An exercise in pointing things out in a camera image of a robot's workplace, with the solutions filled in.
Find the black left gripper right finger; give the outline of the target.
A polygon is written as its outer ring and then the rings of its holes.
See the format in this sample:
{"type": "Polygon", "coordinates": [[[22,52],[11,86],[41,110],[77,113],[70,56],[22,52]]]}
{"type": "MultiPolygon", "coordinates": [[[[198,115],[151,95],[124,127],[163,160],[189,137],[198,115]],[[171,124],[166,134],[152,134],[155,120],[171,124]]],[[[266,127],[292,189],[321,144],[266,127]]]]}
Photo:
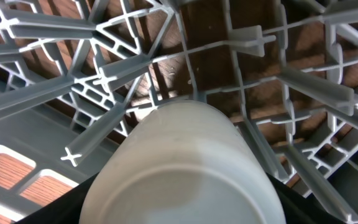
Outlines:
{"type": "Polygon", "coordinates": [[[344,224],[267,173],[283,207],[287,224],[344,224]]]}

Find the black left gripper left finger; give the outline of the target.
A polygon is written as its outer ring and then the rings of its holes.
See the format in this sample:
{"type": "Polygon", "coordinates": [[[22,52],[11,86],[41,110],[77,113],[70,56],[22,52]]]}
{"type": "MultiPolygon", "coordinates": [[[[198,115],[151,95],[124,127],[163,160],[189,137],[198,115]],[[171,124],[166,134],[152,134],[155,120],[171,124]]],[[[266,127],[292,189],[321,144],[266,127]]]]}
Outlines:
{"type": "Polygon", "coordinates": [[[99,173],[16,224],[79,224],[86,194],[99,173]]]}

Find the white cup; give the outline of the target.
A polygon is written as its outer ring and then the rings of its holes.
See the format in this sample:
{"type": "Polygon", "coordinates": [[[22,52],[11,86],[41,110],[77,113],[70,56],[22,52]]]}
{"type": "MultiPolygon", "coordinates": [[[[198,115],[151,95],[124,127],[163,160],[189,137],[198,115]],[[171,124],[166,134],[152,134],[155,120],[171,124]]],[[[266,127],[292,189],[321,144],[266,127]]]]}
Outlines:
{"type": "Polygon", "coordinates": [[[81,223],[285,223],[280,199],[227,116],[197,101],[146,116],[97,175],[81,223]]]}

